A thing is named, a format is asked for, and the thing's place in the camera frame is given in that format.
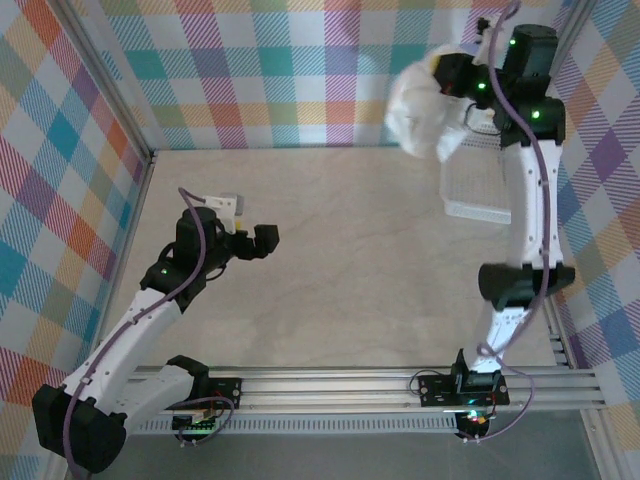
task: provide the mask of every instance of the crumpled white fabric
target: crumpled white fabric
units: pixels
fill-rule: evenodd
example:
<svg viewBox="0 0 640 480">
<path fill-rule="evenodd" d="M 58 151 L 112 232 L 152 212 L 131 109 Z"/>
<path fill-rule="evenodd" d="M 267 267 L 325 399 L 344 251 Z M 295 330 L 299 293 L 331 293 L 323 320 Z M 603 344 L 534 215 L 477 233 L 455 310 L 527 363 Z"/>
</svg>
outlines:
<svg viewBox="0 0 640 480">
<path fill-rule="evenodd" d="M 400 147 L 415 157 L 435 154 L 446 162 L 469 134 L 463 120 L 471 101 L 440 93 L 432 74 L 440 55 L 459 52 L 464 50 L 455 45 L 433 50 L 408 66 L 392 88 L 385 123 Z"/>
</svg>

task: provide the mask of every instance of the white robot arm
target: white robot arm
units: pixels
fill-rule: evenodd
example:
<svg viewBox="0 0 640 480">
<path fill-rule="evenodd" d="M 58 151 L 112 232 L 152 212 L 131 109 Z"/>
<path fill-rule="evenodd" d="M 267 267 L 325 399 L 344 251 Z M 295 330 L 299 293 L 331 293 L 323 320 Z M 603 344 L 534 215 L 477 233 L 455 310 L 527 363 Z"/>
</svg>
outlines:
<svg viewBox="0 0 640 480">
<path fill-rule="evenodd" d="M 430 141 L 457 148 L 459 134 L 449 140 L 444 137 L 467 126 L 460 124 L 465 122 L 460 118 L 467 117 L 462 110 L 475 104 L 479 110 L 493 111 L 512 220 L 506 261 L 484 264 L 479 271 L 485 304 L 472 343 L 460 350 L 446 378 L 417 377 L 423 406 L 508 404 L 500 372 L 505 350 L 533 320 L 544 297 L 575 278 L 575 270 L 563 265 L 557 230 L 557 177 L 565 139 L 565 109 L 560 100 L 546 96 L 558 44 L 555 30 L 541 25 L 516 26 L 504 66 L 489 68 L 489 64 L 495 65 L 496 33 L 518 8 L 519 2 L 514 1 L 498 19 L 478 21 L 482 44 L 475 57 L 452 53 L 432 62 L 439 93 L 458 99 L 450 103 L 452 111 L 446 115 L 450 122 L 458 123 L 445 125 L 442 137 Z"/>
<path fill-rule="evenodd" d="M 33 397 L 40 444 L 71 460 L 76 476 L 78 465 L 92 473 L 104 470 L 127 435 L 158 412 L 178 402 L 216 395 L 208 367 L 182 356 L 169 360 L 149 380 L 127 382 L 157 338 L 180 320 L 211 280 L 207 275 L 224 271 L 234 257 L 265 258 L 279 243 L 275 225 L 257 225 L 255 238 L 236 229 L 242 197 L 201 199 L 184 190 L 181 194 L 189 208 L 176 225 L 176 241 L 147 270 L 127 312 L 62 386 L 43 385 Z M 204 206 L 193 207 L 186 197 Z M 193 410 L 181 411 L 189 422 L 212 415 L 210 402 L 194 403 Z"/>
</svg>

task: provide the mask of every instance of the colorful plaid pattern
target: colorful plaid pattern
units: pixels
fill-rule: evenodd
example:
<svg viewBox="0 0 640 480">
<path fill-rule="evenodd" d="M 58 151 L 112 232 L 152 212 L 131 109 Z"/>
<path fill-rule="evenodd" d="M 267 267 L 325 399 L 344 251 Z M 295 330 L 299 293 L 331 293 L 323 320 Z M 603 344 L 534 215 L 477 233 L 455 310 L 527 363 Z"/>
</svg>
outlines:
<svg viewBox="0 0 640 480">
<path fill-rule="evenodd" d="M 640 478 L 640 1 L 600 0 L 555 89 L 567 105 L 558 217 L 577 279 L 557 296 Z"/>
<path fill-rule="evenodd" d="M 153 143 L 98 23 L 74 3 Z M 475 48 L 478 17 L 507 3 L 100 0 L 171 149 L 388 145 L 395 76 L 443 43 Z M 559 26 L 570 2 L 523 3 L 520 22 Z"/>
<path fill-rule="evenodd" d="M 88 354 L 142 160 L 45 0 L 0 0 L 0 478 L 39 478 L 31 398 Z"/>
</svg>

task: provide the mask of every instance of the white plastic basket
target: white plastic basket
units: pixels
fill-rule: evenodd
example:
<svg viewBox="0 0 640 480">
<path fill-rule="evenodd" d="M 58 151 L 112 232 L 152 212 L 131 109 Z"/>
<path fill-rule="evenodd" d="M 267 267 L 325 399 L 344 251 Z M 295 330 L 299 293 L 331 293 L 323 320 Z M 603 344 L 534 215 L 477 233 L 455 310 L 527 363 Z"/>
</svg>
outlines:
<svg viewBox="0 0 640 480">
<path fill-rule="evenodd" d="M 491 123 L 477 131 L 497 133 Z M 500 137 L 471 133 L 441 165 L 440 196 L 447 215 L 511 223 Z"/>
</svg>

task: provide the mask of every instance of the metal extrusion frame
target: metal extrusion frame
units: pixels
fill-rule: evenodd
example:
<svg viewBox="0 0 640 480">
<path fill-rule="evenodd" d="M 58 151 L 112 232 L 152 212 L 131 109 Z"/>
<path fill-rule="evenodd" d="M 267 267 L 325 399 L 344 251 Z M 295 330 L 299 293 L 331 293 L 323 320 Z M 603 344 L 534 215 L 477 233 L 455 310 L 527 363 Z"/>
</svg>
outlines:
<svg viewBox="0 0 640 480">
<path fill-rule="evenodd" d="M 138 195 L 138 199 L 136 200 L 136 204 L 133 208 L 133 213 L 131 215 L 130 228 L 125 236 L 124 243 L 122 245 L 120 259 L 117 262 L 115 267 L 114 280 L 111 284 L 111 287 L 109 288 L 109 293 L 107 294 L 107 301 L 105 304 L 105 308 L 103 310 L 102 316 L 98 323 L 97 334 L 94 336 L 92 340 L 90 351 L 93 351 L 98 345 L 98 342 L 103 337 L 104 329 L 108 323 L 107 322 L 108 313 L 111 309 L 111 305 L 115 301 L 116 292 L 118 291 L 118 288 L 122 281 L 122 276 L 124 275 L 124 268 L 125 268 L 125 265 L 127 264 L 129 253 L 131 252 L 131 245 L 133 244 L 133 236 L 138 226 L 140 215 L 142 214 L 142 207 L 144 205 L 147 192 L 149 190 L 149 184 L 151 183 L 151 176 L 153 174 L 153 169 L 154 169 L 154 164 L 152 161 L 145 163 L 141 177 L 140 177 L 141 178 L 140 193 Z M 68 469 L 66 459 L 56 455 L 55 453 L 50 453 L 44 479 L 45 480 L 60 480 L 60 479 L 73 480 L 71 472 Z"/>
<path fill-rule="evenodd" d="M 75 9 L 69 5 L 69 0 L 47 0 L 47 3 L 69 36 L 71 43 L 78 50 L 82 61 L 98 86 L 98 90 L 104 95 L 132 144 L 142 157 L 150 159 L 153 149 L 145 140 L 140 126 L 120 94 L 120 90 L 102 57 L 96 51 Z"/>
<path fill-rule="evenodd" d="M 560 321 L 555 300 L 548 300 L 544 307 L 545 317 L 552 332 L 557 333 L 564 344 L 568 344 L 569 337 Z M 571 368 L 577 368 L 578 362 L 571 349 L 566 349 L 566 355 L 567 364 Z M 606 480 L 633 480 L 635 476 L 631 472 L 620 441 L 614 432 L 609 411 L 606 408 L 582 409 L 580 413 L 600 476 Z"/>
<path fill-rule="evenodd" d="M 591 16 L 591 12 L 597 3 L 598 0 L 573 0 L 567 20 L 560 29 L 560 35 L 558 36 L 558 50 L 549 72 L 551 78 L 555 77 L 560 68 L 562 68 L 562 64 L 569 55 L 571 47 L 578 39 L 582 27 Z"/>
<path fill-rule="evenodd" d="M 380 416 L 395 419 L 396 422 L 433 422 L 442 419 L 441 433 L 451 432 L 451 422 L 456 412 L 469 411 L 468 405 L 448 407 L 421 407 L 418 396 L 412 394 L 408 382 L 415 368 L 212 368 L 212 377 L 240 377 L 242 397 L 240 408 L 226 433 L 247 433 L 242 421 L 254 421 L 253 433 L 323 433 L 316 423 L 318 420 L 340 417 L 341 421 L 375 420 Z M 140 382 L 152 378 L 159 367 L 141 367 L 131 377 L 131 382 Z M 435 370 L 448 373 L 448 369 L 437 367 Z M 536 396 L 531 409 L 542 410 L 582 410 L 604 407 L 604 398 L 590 370 L 571 370 L 566 366 L 529 367 L 522 369 L 531 375 L 536 384 Z M 501 411 L 519 411 L 530 395 L 529 381 L 526 378 L 506 375 L 511 405 L 501 407 Z M 283 431 L 277 420 L 294 418 L 297 426 Z M 410 426 L 400 428 L 397 423 L 378 426 L 375 431 L 425 431 L 432 423 L 420 424 L 412 430 Z M 339 433 L 345 429 L 331 429 Z M 166 415 L 142 425 L 138 434 L 175 433 Z"/>
</svg>

